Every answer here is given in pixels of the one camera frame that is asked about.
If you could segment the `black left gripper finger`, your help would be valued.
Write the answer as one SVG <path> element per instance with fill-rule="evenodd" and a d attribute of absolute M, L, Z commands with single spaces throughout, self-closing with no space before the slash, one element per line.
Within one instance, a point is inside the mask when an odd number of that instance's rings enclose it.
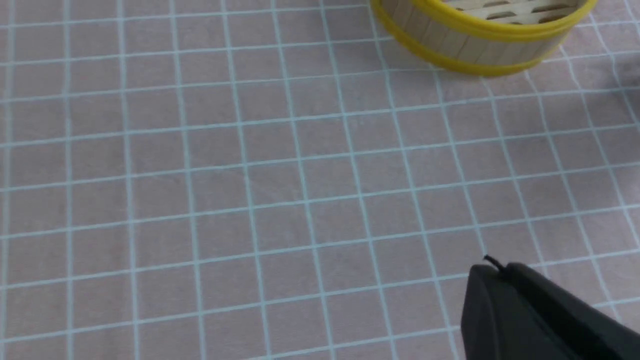
<path fill-rule="evenodd" d="M 519 262 L 469 272 L 461 335 L 469 360 L 637 360 L 637 332 Z"/>

